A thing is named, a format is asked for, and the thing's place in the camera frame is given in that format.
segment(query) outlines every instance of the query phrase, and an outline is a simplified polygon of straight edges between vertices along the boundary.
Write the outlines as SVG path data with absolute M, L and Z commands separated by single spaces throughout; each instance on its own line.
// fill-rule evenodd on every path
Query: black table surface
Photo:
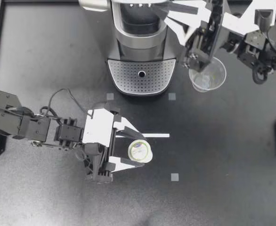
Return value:
M 163 95 L 126 97 L 91 25 L 101 30 L 110 20 L 76 5 L 8 5 L 0 90 L 35 112 L 63 87 L 86 108 L 114 93 L 112 102 L 140 131 L 170 139 L 149 139 L 149 164 L 98 185 L 84 179 L 74 153 L 9 138 L 0 156 L 0 226 L 276 226 L 276 74 L 258 86 L 250 69 L 220 51 L 227 80 L 216 91 L 198 93 L 178 66 Z M 66 93 L 53 107 L 84 125 Z M 130 142 L 118 140 L 116 152 L 126 153 Z

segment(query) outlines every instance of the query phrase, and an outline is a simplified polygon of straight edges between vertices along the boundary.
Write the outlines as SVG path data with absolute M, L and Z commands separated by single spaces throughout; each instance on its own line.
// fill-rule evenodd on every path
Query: wire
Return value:
M 5 111 L 5 112 L 9 112 L 10 114 L 13 114 L 13 115 L 18 116 L 18 117 L 24 117 L 24 115 L 15 113 L 14 111 L 11 111 L 11 110 L 9 110 L 9 109 L 6 109 L 5 107 L 0 107 L 0 110 L 3 110 L 3 111 Z
M 47 106 L 43 106 L 40 108 L 40 114 L 43 115 L 43 110 L 48 109 Z M 53 115 L 53 117 L 56 117 L 56 121 L 59 125 L 62 125 L 62 122 L 60 121 L 61 118 L 59 118 L 59 116 L 57 115 L 57 113 L 53 110 L 53 108 L 49 108 L 49 111 L 51 112 L 51 114 Z
M 68 89 L 68 88 L 62 88 L 62 89 L 59 89 L 58 91 L 56 91 L 54 94 L 52 94 L 52 96 L 50 97 L 50 100 L 49 100 L 49 102 L 48 102 L 47 110 L 46 110 L 46 112 L 39 118 L 39 120 L 42 119 L 42 118 L 44 118 L 44 117 L 46 117 L 46 116 L 47 116 L 47 117 L 49 116 L 48 113 L 49 113 L 50 110 L 51 110 L 51 102 L 52 102 L 53 97 L 54 97 L 57 93 L 59 93 L 59 92 L 61 92 L 61 91 L 63 91 L 63 90 L 66 90 L 66 91 L 68 92 L 68 94 L 70 95 L 71 99 L 72 99 L 72 100 L 76 103 L 76 105 L 82 110 L 82 112 L 84 112 L 86 115 L 88 115 L 88 116 L 90 116 L 90 117 L 92 118 L 92 115 L 89 114 L 88 111 L 87 111 L 86 109 L 84 109 L 84 108 L 80 105 L 80 103 L 76 100 L 76 98 L 75 98 L 75 97 L 73 96 L 73 94 L 71 93 L 70 89 Z

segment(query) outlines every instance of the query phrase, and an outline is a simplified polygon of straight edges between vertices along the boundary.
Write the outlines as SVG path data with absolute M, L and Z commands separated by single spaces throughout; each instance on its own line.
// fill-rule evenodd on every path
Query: clear plastic cup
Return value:
M 224 64 L 217 58 L 205 67 L 202 72 L 189 69 L 189 78 L 195 90 L 205 93 L 221 87 L 227 77 L 227 71 Z

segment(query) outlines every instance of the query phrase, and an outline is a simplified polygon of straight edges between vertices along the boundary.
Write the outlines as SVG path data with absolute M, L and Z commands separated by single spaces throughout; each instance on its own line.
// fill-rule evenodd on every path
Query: black cable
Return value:
M 257 65 L 255 65 L 255 66 L 253 67 L 253 70 L 252 70 L 252 78 L 253 78 L 253 81 L 254 81 L 256 84 L 262 85 L 262 84 L 264 84 L 264 83 L 267 81 L 267 79 L 268 79 L 268 73 L 265 73 L 265 72 L 264 72 L 264 73 L 262 74 L 263 78 L 260 79 L 260 78 L 259 78 L 259 74 L 258 74 L 259 68 L 260 68 L 260 64 L 257 64 Z
M 68 88 L 62 88 L 62 89 L 56 91 L 54 94 L 52 94 L 52 96 L 50 97 L 50 100 L 49 100 L 49 102 L 48 102 L 48 108 L 47 108 L 46 112 L 45 112 L 39 119 L 42 119 L 42 118 L 48 116 L 48 113 L 49 113 L 49 111 L 50 111 L 50 109 L 51 109 L 51 102 L 52 102 L 53 97 L 54 97 L 57 93 L 59 93 L 60 91 L 63 91 L 63 90 L 68 91 L 68 94 L 70 95 L 71 99 L 72 99 L 72 100 L 76 103 L 76 105 L 82 110 L 82 112 L 84 112 L 86 115 L 92 117 L 92 115 L 89 114 L 88 111 L 87 111 L 86 109 L 84 109 L 84 108 L 80 105 L 80 103 L 76 100 L 76 98 L 75 98 L 75 97 L 73 96 L 73 94 L 71 93 L 70 89 L 68 89 Z
M 267 40 L 268 40 L 268 42 L 270 44 L 271 49 L 276 53 L 276 48 L 275 48 L 275 46 L 273 46 L 273 44 L 272 44 L 272 42 L 271 42 L 271 40 L 269 38 L 269 31 L 270 31 L 270 29 L 271 29 L 271 27 L 269 28 L 269 30 L 266 33 L 267 34 Z
M 43 110 L 46 110 L 46 109 L 48 109 L 47 106 L 41 107 L 41 108 L 40 108 L 40 114 L 43 115 Z M 50 108 L 49 111 L 51 112 L 51 114 L 52 114 L 54 117 L 56 117 L 57 123 L 58 123 L 59 125 L 62 125 L 62 122 L 60 121 L 60 118 L 59 118 L 58 114 L 53 110 L 53 108 Z

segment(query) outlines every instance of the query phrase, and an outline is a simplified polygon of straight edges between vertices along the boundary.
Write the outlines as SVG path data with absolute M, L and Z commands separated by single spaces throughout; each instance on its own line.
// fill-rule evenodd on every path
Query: white tape strip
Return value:
M 143 133 L 145 138 L 170 138 L 169 133 Z

